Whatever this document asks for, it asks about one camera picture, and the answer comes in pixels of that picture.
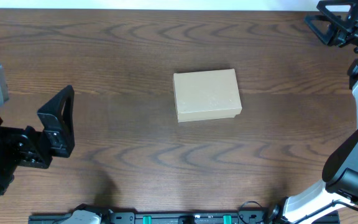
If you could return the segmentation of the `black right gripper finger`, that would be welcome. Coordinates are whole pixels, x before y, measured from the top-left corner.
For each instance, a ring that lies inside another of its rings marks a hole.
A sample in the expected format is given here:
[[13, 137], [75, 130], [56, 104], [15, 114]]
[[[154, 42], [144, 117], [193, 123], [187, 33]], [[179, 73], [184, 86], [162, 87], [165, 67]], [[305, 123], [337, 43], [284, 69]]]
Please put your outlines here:
[[341, 31], [352, 32], [357, 3], [355, 0], [320, 1], [317, 9]]
[[315, 36], [327, 46], [340, 46], [339, 29], [330, 18], [324, 15], [311, 15], [304, 18], [305, 24]]

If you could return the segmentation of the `cardboard box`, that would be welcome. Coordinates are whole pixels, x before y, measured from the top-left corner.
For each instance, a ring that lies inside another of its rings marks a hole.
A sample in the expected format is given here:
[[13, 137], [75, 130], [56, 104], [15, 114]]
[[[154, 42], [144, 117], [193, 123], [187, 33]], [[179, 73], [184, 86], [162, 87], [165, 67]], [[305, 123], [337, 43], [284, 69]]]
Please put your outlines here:
[[233, 118], [242, 111], [233, 68], [175, 73], [173, 90], [179, 123]]

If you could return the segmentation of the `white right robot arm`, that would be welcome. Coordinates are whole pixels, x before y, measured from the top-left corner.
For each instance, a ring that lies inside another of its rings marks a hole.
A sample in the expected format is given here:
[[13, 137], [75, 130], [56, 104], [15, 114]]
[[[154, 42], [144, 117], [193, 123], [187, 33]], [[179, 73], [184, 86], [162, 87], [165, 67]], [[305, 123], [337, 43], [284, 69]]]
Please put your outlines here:
[[[305, 22], [327, 46], [354, 45], [358, 54], [358, 0], [320, 1], [319, 15]], [[337, 210], [358, 212], [358, 58], [349, 67], [349, 88], [356, 101], [357, 129], [328, 158], [322, 179], [304, 192], [284, 198], [263, 223], [338, 223]]]

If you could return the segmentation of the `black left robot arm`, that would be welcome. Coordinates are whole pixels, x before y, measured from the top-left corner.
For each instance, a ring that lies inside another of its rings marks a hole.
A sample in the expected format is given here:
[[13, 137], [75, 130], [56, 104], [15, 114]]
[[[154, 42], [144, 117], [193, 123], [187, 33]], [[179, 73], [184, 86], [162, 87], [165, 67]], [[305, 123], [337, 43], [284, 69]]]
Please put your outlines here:
[[0, 196], [14, 180], [17, 167], [47, 169], [53, 157], [70, 157], [75, 146], [74, 97], [68, 85], [38, 109], [42, 131], [4, 127], [0, 118]]

